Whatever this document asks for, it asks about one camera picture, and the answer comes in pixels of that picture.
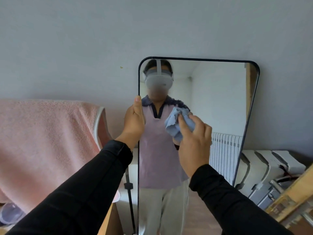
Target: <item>towel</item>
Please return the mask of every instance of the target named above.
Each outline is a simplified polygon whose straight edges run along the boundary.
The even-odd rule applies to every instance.
[[[0,202],[26,213],[112,139],[104,107],[80,101],[0,100],[0,129]]]
[[[195,129],[195,123],[189,118],[189,109],[174,107],[170,116],[165,120],[165,129],[176,141],[182,141],[182,133],[178,124],[178,115],[182,114],[191,132]]]

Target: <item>hand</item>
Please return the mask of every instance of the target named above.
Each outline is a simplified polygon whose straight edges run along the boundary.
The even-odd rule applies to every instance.
[[[197,116],[189,116],[196,124],[190,131],[182,115],[178,116],[182,141],[178,150],[179,161],[189,177],[205,164],[209,164],[212,127],[203,123]]]
[[[133,150],[145,130],[145,123],[141,97],[136,96],[134,104],[126,111],[123,132],[116,140],[125,143]]]
[[[187,115],[190,116],[190,115],[193,115],[193,113],[192,113],[191,111],[189,111]],[[174,138],[173,138],[173,143],[174,143],[175,145],[177,145],[177,146],[180,145],[180,142],[178,142],[178,141],[175,140]]]

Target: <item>white pants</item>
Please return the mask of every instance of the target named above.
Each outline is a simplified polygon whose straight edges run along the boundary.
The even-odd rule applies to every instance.
[[[189,200],[189,180],[174,189],[139,188],[139,235],[181,235]]]

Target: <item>white vr headset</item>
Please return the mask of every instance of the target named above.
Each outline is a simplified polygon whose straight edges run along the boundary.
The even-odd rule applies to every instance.
[[[145,84],[148,89],[161,87],[169,90],[174,81],[173,74],[168,70],[161,69],[161,60],[156,59],[157,69],[148,70],[144,73]]]

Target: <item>lavender shirt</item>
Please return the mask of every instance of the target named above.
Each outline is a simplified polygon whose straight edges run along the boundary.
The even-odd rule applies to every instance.
[[[180,186],[188,176],[179,163],[178,150],[172,136],[166,132],[164,122],[175,106],[188,107],[169,96],[159,114],[148,96],[142,99],[142,106],[146,126],[139,141],[139,187],[172,189]]]

